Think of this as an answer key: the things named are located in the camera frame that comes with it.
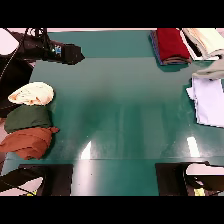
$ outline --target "red folded shirt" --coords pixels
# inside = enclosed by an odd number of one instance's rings
[[[176,28],[158,28],[157,36],[161,61],[175,56],[186,59],[190,58],[179,30]]]

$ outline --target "table surface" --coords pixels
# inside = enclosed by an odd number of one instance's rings
[[[30,81],[54,88],[48,109],[60,132],[41,160],[8,153],[2,174],[21,163],[73,163],[72,195],[158,195],[157,162],[224,165],[224,130],[198,125],[186,93],[192,73],[211,62],[160,66],[149,32],[51,33],[86,59],[37,63]]]

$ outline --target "orange-brown folded shirt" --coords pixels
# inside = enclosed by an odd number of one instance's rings
[[[0,152],[15,152],[25,160],[40,159],[51,144],[52,133],[58,131],[59,129],[55,127],[15,131],[2,141]]]

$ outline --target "dark green folded shirt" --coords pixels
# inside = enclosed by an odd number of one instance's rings
[[[5,121],[5,131],[7,133],[25,128],[49,128],[51,126],[47,108],[37,105],[22,105],[10,112]]]

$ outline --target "teal tabletop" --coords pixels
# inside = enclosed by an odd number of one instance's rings
[[[21,163],[73,163],[72,195],[158,195],[155,163],[224,165],[224,130],[197,124],[186,92],[211,62],[160,66],[149,31],[50,37],[81,46],[86,59],[37,62],[30,82],[53,87],[48,109],[60,132],[41,160],[8,153],[2,174]]]

